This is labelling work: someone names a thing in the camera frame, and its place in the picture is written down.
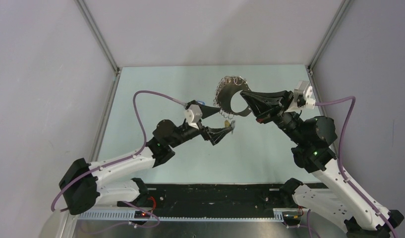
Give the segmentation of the metal keyring band with rings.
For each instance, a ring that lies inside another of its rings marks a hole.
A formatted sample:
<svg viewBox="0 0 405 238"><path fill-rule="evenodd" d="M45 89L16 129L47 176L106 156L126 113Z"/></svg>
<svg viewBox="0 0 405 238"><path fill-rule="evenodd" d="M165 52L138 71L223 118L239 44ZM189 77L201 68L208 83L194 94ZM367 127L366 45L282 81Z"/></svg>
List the metal keyring band with rings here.
<svg viewBox="0 0 405 238"><path fill-rule="evenodd" d="M251 113L247 106L240 112L231 108L233 96L240 91L251 91L247 80L241 76L224 76L217 85L213 105L220 108L220 115L226 119L233 119L234 116L246 117Z"/></svg>

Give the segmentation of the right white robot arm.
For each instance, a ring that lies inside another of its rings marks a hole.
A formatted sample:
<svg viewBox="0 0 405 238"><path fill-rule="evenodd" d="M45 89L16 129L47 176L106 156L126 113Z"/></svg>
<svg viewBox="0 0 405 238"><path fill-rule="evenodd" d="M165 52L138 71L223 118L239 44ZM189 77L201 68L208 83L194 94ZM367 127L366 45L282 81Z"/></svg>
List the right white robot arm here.
<svg viewBox="0 0 405 238"><path fill-rule="evenodd" d="M396 227L404 220L398 210L390 210L373 199L349 175L340 153L331 144L342 140L332 118L316 116L302 120L299 112L316 106L312 89L305 92L260 93L242 91L258 123L273 122L296 146L291 149L295 164L319 179L335 196L316 194L292 178L281 188L280 201L315 212L338 226L349 238L396 238Z"/></svg>

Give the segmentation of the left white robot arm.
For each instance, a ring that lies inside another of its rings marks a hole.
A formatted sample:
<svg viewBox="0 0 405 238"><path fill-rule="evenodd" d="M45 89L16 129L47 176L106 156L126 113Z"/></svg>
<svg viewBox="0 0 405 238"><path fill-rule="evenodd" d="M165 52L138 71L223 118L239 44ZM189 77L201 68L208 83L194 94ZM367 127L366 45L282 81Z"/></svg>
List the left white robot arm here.
<svg viewBox="0 0 405 238"><path fill-rule="evenodd" d="M60 195L71 215L84 213L98 204L132 202L144 206L149 200L146 184L140 178L126 182L118 179L141 170L155 168L171 159L178 147L198 136L212 145L218 144L234 130L234 122L221 128L202 125L202 120L220 111L191 101L185 106L184 121L175 125L169 119L161 120L150 140L141 148L100 162L87 162L80 158L72 162L59 182Z"/></svg>

